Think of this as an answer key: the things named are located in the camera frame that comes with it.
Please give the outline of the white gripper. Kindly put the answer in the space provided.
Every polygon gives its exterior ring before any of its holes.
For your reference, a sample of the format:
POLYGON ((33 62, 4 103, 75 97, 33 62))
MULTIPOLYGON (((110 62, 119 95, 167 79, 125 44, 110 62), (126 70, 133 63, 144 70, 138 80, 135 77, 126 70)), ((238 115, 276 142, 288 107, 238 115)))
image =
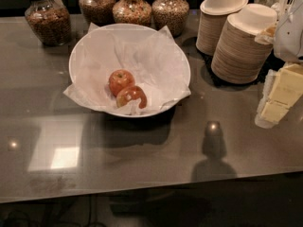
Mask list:
POLYGON ((279 19, 274 54, 286 62, 265 78, 255 124, 264 129, 277 125, 303 96, 303 0, 294 0, 279 19))

